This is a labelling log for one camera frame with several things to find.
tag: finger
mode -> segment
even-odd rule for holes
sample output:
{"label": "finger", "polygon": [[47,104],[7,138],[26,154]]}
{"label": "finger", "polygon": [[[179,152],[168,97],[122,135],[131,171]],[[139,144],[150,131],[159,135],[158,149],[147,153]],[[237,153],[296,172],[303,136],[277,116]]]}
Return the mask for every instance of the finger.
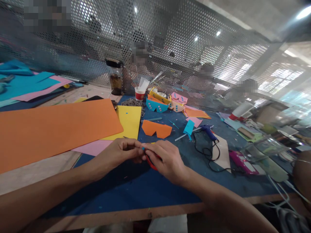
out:
{"label": "finger", "polygon": [[163,159],[167,156],[167,152],[158,144],[143,143],[142,146],[158,154]]}
{"label": "finger", "polygon": [[161,160],[156,156],[156,154],[151,150],[146,150],[146,154],[149,156],[151,162],[156,166],[157,169],[161,169],[161,166],[163,166],[163,163]]}

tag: person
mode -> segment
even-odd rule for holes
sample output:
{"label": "person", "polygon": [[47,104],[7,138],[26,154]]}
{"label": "person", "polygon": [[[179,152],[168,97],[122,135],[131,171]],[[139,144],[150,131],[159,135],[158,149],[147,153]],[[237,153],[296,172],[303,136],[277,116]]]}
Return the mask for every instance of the person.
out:
{"label": "person", "polygon": [[231,231],[277,233],[245,199],[185,166],[178,148],[169,141],[142,144],[135,139],[116,139],[98,156],[79,167],[0,196],[0,232],[19,231],[124,161],[133,159],[135,163],[141,163],[146,155],[163,176],[196,194],[209,210],[222,217]]}

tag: jar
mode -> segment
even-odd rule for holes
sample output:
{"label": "jar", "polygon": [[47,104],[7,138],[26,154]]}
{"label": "jar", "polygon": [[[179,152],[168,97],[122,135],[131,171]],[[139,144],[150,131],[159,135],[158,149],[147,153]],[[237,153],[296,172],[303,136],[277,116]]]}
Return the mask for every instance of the jar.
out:
{"label": "jar", "polygon": [[122,94],[122,71],[121,62],[115,59],[106,59],[106,64],[109,67],[109,83],[111,87],[111,94],[121,95]]}

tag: yellow paper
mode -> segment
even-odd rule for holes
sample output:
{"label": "yellow paper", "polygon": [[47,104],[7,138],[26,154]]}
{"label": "yellow paper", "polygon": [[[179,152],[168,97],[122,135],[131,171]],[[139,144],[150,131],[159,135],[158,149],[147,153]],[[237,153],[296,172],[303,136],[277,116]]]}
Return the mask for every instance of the yellow paper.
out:
{"label": "yellow paper", "polygon": [[138,139],[141,111],[142,107],[117,106],[117,115],[124,131],[102,138],[101,140],[114,140],[116,138],[123,138],[124,136]]}
{"label": "yellow paper", "polygon": [[80,97],[79,99],[77,99],[74,103],[79,103],[79,102],[82,102],[82,101],[85,101],[86,98],[84,97]]}

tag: pink paper cutout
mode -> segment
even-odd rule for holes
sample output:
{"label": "pink paper cutout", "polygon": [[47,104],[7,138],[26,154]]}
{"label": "pink paper cutout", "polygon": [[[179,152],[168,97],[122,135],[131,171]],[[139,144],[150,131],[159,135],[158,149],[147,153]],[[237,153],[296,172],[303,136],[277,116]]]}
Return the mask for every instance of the pink paper cutout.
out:
{"label": "pink paper cutout", "polygon": [[74,149],[72,149],[72,151],[97,156],[107,146],[109,146],[112,142],[113,141],[111,141],[111,140],[97,140],[97,141],[85,144],[83,146],[79,146],[77,148],[74,148]]}
{"label": "pink paper cutout", "polygon": [[14,100],[19,100],[19,101],[30,101],[34,98],[37,98],[39,96],[42,96],[42,95],[45,95],[45,94],[48,94],[48,93],[51,93],[52,91],[56,90],[57,88],[60,88],[66,84],[69,84],[69,83],[72,83],[71,80],[69,79],[66,79],[66,78],[62,78],[62,77],[59,77],[59,76],[51,76],[49,77],[51,79],[54,79],[54,80],[57,80],[59,81],[60,83],[57,83],[47,89],[44,89],[42,91],[37,91],[37,92],[32,92],[32,93],[27,93],[27,94],[24,94],[24,95],[20,95],[20,96],[16,96],[16,97],[13,97],[11,99],[14,99]]}
{"label": "pink paper cutout", "polygon": [[187,119],[186,119],[186,121],[189,121],[189,120],[192,120],[193,122],[194,122],[194,127],[199,127],[199,125],[202,123],[202,121],[203,120],[200,120],[200,119],[198,119],[198,118],[196,118],[196,117],[188,117]]}

